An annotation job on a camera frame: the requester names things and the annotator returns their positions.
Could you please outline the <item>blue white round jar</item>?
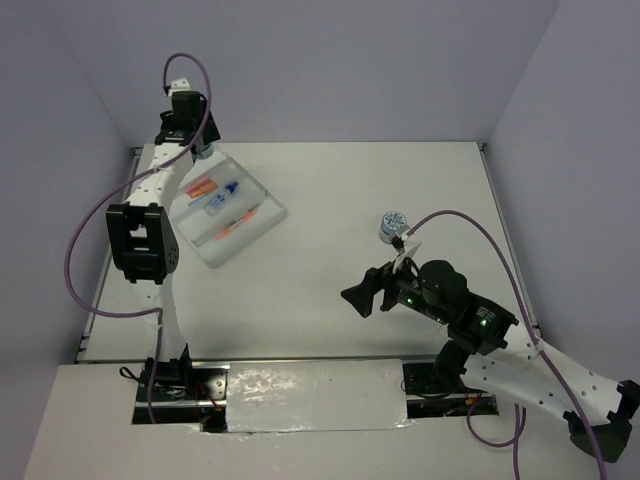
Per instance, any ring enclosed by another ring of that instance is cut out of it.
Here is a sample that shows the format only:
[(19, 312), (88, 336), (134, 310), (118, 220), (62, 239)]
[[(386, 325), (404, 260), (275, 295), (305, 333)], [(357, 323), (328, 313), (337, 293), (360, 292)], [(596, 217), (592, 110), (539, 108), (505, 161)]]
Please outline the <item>blue white round jar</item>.
[(388, 211), (381, 219), (379, 238), (383, 243), (390, 244), (392, 239), (407, 228), (407, 219), (398, 211)]
[(215, 146), (213, 143), (210, 143), (204, 146), (199, 152), (193, 155), (193, 159), (195, 161), (205, 160), (210, 158), (215, 152)]

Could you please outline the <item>orange translucent cap case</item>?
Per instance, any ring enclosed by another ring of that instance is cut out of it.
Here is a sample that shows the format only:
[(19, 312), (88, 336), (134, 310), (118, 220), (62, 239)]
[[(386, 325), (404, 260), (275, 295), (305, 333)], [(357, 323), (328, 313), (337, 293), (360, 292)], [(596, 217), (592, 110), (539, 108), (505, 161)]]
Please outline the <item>orange translucent cap case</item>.
[(206, 195), (209, 192), (215, 191), (218, 188), (218, 184), (213, 180), (208, 180), (204, 183), (194, 184), (189, 189), (186, 190), (186, 193), (190, 198), (198, 198), (200, 196)]

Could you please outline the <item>clear spray bottle blue cap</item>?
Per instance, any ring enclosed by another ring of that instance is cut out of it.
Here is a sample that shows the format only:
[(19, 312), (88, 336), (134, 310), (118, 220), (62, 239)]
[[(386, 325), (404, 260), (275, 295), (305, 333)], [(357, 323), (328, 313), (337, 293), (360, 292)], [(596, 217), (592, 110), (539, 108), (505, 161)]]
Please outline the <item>clear spray bottle blue cap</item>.
[(216, 216), (228, 204), (238, 186), (239, 183), (237, 181), (230, 182), (224, 186), (219, 192), (215, 193), (203, 207), (204, 212), (209, 216)]

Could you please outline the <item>orange thin pen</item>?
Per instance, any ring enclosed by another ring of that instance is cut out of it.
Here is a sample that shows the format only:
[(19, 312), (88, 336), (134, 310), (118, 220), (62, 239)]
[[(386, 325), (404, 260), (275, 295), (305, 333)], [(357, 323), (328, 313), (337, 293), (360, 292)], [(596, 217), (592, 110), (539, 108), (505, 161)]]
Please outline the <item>orange thin pen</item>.
[(248, 211), (241, 218), (233, 221), (230, 225), (228, 225), (224, 230), (218, 233), (215, 237), (215, 241), (219, 241), (230, 235), (232, 232), (237, 230), (239, 227), (244, 225), (247, 221), (251, 220), (256, 214), (255, 210)]

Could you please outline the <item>pink translucent cap case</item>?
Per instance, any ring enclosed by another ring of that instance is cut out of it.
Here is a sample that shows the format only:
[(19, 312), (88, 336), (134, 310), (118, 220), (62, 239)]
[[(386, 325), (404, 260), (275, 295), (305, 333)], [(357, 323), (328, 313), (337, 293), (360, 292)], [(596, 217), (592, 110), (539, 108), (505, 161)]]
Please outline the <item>pink translucent cap case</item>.
[(201, 175), (201, 176), (195, 178), (194, 180), (192, 180), (190, 183), (188, 183), (185, 186), (185, 189), (187, 191), (195, 190), (195, 189), (198, 189), (201, 186), (203, 186), (203, 185), (205, 185), (205, 184), (207, 184), (209, 182), (211, 182), (211, 177), (209, 175)]

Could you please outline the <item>blue translucent cap case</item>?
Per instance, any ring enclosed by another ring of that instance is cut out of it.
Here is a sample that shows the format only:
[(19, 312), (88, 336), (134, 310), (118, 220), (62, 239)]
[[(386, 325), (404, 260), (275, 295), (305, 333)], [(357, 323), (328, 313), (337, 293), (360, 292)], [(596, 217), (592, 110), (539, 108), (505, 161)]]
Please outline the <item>blue translucent cap case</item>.
[(188, 203), (188, 207), (205, 205), (211, 199), (210, 195), (198, 197)]

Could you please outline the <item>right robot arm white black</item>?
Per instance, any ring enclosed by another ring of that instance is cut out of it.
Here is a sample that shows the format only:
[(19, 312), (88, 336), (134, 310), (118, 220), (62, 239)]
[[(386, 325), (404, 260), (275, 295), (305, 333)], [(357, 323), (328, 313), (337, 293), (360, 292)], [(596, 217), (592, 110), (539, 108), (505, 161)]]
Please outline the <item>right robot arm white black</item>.
[(434, 362), (436, 383), (448, 392), (484, 390), (566, 423), (571, 442), (615, 463), (626, 449), (639, 407), (639, 386), (600, 376), (544, 342), (499, 304), (471, 292), (444, 260), (422, 266), (407, 258), (369, 269), (341, 296), (358, 314), (407, 307), (445, 326), (447, 341)]

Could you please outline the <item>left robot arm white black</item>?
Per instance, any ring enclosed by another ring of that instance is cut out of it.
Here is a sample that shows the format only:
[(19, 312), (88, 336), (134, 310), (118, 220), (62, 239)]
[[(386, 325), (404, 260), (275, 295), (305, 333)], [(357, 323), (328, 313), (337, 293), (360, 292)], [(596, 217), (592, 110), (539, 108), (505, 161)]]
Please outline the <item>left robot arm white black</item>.
[(168, 210), (195, 157), (220, 135), (203, 94), (176, 88), (167, 93), (171, 109), (160, 115), (150, 173), (124, 203), (108, 207), (106, 223), (114, 264), (133, 288), (151, 341), (142, 382), (182, 399), (195, 389), (196, 375), (174, 303), (172, 274), (180, 251)]

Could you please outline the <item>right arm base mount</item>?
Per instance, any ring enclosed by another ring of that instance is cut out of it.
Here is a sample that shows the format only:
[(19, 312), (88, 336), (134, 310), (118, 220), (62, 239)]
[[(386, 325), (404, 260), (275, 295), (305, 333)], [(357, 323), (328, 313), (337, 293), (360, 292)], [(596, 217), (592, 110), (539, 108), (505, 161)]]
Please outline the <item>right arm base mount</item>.
[(487, 392), (466, 387), (444, 386), (430, 362), (403, 363), (401, 390), (405, 393), (410, 419), (498, 415), (495, 397)]

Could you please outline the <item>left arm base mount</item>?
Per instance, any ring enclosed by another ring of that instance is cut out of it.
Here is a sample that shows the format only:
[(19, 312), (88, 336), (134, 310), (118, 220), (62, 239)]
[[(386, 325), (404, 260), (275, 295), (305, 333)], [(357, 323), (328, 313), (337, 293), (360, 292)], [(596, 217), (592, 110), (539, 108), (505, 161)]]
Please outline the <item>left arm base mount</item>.
[(150, 361), (139, 371), (122, 366), (118, 373), (136, 384), (132, 424), (185, 424), (217, 434), (227, 431), (229, 371), (228, 364), (195, 362), (179, 378), (175, 367), (160, 367), (153, 387)]

